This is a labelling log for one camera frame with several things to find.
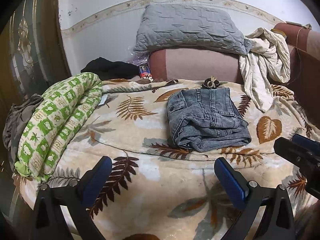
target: wallpaper border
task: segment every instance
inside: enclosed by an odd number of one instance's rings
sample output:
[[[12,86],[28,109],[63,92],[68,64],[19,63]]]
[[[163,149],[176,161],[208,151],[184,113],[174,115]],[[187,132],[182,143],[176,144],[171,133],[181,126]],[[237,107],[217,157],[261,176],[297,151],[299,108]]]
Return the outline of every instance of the wallpaper border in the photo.
[[[102,20],[114,17],[116,15],[126,13],[128,11],[143,9],[148,4],[201,4],[206,6],[213,6],[218,8],[228,8],[235,11],[244,12],[246,14],[255,16],[261,20],[264,20],[270,24],[276,25],[277,23],[284,22],[281,19],[260,10],[254,6],[246,3],[242,3],[236,0],[129,0],[123,3],[116,4],[108,7],[91,16],[83,19],[68,29],[62,29],[61,35],[63,38],[67,38],[81,30],[94,25]]]

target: gray clothing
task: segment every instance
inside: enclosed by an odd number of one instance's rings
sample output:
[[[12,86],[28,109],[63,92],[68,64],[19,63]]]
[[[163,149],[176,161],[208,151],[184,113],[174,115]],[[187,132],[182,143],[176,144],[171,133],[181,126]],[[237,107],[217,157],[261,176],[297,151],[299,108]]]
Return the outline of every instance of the gray clothing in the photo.
[[[226,11],[193,4],[147,5],[133,50],[177,46],[247,55],[252,44]]]
[[[248,123],[230,99],[229,88],[182,90],[170,96],[167,113],[173,143],[206,152],[251,142]]]
[[[2,133],[4,147],[9,151],[9,163],[14,171],[21,135],[36,108],[43,101],[42,96],[34,94],[21,106],[13,104],[9,110]]]

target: white tag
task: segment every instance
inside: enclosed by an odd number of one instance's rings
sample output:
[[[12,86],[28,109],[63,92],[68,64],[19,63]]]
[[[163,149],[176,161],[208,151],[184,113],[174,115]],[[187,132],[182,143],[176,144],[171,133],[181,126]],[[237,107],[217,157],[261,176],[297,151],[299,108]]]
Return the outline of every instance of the white tag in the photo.
[[[103,96],[101,97],[101,101],[100,101],[100,103],[98,104],[98,106],[102,106],[102,105],[106,102],[107,98],[108,98],[108,95],[107,95],[107,94],[103,95]]]

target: sofa armrest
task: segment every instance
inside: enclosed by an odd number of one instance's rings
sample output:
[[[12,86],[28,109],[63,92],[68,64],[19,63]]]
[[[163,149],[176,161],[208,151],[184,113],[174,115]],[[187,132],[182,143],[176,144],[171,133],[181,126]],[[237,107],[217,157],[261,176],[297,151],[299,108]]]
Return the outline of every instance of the sofa armrest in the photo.
[[[278,23],[274,29],[286,34],[291,51],[287,87],[294,92],[308,119],[320,128],[320,33],[286,23]]]

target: folded jeans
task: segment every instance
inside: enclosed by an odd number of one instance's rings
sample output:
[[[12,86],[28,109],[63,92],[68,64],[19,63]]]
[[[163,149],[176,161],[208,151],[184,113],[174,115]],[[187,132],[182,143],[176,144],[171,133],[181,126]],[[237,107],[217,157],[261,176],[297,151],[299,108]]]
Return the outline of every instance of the folded jeans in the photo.
[[[251,142],[229,88],[181,90],[168,99],[167,114],[172,141],[181,148],[206,152]]]

